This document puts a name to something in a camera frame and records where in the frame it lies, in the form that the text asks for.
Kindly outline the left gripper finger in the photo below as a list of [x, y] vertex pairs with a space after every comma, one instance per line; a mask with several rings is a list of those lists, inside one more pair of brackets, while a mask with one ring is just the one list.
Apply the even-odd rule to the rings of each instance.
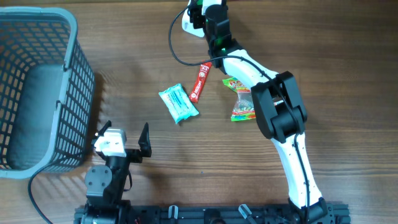
[[146, 123], [144, 125], [140, 138], [138, 140], [138, 145], [140, 147], [142, 157], [151, 157], [152, 148], [149, 138], [149, 123]]
[[96, 136], [97, 136], [97, 137], [99, 137], [99, 136], [104, 136], [104, 133], [105, 133], [106, 130], [107, 130], [108, 128], [110, 128], [110, 127], [111, 127], [111, 121], [108, 120], [108, 121], [105, 123], [105, 125], [96, 133]]

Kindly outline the teal tissue pack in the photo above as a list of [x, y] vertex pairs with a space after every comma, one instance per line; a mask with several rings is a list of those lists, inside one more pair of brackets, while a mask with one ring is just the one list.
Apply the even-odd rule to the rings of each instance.
[[194, 107], [180, 83], [159, 92], [159, 96], [165, 103], [176, 124], [191, 116], [199, 115], [198, 110]]

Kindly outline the red stick packet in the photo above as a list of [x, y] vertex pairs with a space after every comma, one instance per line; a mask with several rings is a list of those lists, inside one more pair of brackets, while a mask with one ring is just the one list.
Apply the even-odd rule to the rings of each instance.
[[193, 90], [191, 91], [191, 93], [189, 95], [189, 99], [191, 102], [193, 102], [193, 103], [198, 102], [201, 92], [203, 90], [204, 84], [206, 82], [207, 76], [210, 72], [211, 66], [212, 66], [211, 62], [202, 63], [200, 65], [200, 69], [198, 71], [197, 79], [193, 86]]

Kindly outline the green Haribo gummy bag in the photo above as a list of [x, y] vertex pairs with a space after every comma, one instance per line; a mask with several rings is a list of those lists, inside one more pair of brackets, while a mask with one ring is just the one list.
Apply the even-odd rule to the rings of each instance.
[[234, 77], [224, 79], [223, 84], [237, 93], [238, 96], [232, 111], [231, 121], [255, 119], [256, 115], [250, 89]]

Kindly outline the small red white packet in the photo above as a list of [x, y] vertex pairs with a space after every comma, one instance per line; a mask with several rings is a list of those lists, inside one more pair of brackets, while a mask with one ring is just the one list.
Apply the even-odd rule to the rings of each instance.
[[275, 101], [275, 102], [274, 102], [274, 106], [277, 106], [277, 105], [279, 105], [279, 104], [281, 104], [281, 103], [283, 103], [283, 102], [284, 102], [283, 100]]

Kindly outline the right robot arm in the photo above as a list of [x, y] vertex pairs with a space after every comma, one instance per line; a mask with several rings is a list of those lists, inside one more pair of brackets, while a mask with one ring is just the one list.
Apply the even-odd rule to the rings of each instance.
[[232, 37], [226, 1], [190, 1], [185, 12], [192, 27], [203, 31], [212, 65], [250, 89], [257, 125], [279, 153], [289, 203], [300, 221], [313, 223], [326, 216], [306, 152], [307, 111], [294, 76], [269, 70], [248, 55]]

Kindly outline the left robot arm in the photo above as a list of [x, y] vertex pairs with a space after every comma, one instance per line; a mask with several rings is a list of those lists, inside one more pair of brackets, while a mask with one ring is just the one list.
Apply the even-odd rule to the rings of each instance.
[[149, 138], [149, 124], [143, 127], [138, 140], [138, 149], [125, 148], [126, 132], [113, 129], [111, 121], [95, 134], [91, 146], [105, 161], [95, 165], [86, 173], [87, 201], [84, 207], [75, 210], [74, 222], [79, 224], [140, 223], [131, 202], [123, 199], [126, 182], [132, 185], [131, 163], [141, 163], [143, 158], [152, 155]]

